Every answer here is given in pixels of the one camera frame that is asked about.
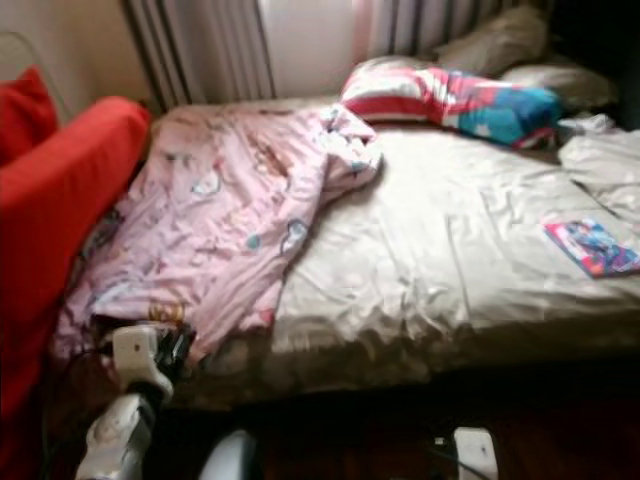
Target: mattress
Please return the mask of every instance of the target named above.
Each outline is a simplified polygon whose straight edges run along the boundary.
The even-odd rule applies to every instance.
[[[225,408],[640,346],[640,276],[592,280],[543,225],[592,218],[630,248],[640,238],[552,153],[423,126],[378,133],[382,175],[320,216],[273,332],[227,340],[176,404]]]

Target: red armrest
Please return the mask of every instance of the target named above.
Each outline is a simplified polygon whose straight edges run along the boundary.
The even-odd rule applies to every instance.
[[[2,418],[37,383],[72,260],[127,185],[149,114],[107,98],[0,170]]]

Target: wooden floor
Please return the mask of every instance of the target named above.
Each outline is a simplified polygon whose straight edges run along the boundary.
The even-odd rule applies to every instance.
[[[463,372],[430,385],[322,394],[232,414],[167,412],[145,478],[190,480],[215,441],[242,427],[267,480],[445,479],[437,436],[482,426],[501,479],[640,479],[640,362]]]

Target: headboard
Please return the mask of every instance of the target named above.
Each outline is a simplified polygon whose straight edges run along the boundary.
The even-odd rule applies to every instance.
[[[627,129],[640,128],[640,1],[555,0],[555,49],[612,78],[620,102],[610,113]]]

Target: red cushion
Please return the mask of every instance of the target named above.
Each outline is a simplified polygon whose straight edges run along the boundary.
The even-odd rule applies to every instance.
[[[20,478],[8,473],[11,459],[29,461],[38,448],[22,445],[10,429],[20,430],[16,416],[39,381],[72,259],[125,189],[148,126],[137,104],[105,99],[0,169],[3,480]]]
[[[35,68],[0,85],[0,167],[27,153],[58,128],[56,110]]]
[[[367,122],[426,121],[427,87],[410,68],[355,72],[345,84],[340,103]]]

